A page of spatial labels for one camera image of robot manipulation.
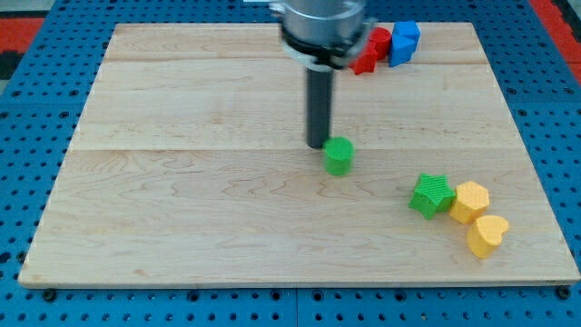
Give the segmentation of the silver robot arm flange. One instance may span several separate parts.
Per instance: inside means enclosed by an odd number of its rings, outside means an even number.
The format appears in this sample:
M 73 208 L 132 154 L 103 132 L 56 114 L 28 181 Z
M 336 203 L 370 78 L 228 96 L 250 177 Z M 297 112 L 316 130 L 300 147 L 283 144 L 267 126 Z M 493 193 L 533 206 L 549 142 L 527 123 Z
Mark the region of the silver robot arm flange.
M 364 50 L 377 20 L 365 0 L 277 0 L 269 8 L 280 24 L 283 51 L 316 72 L 341 70 Z

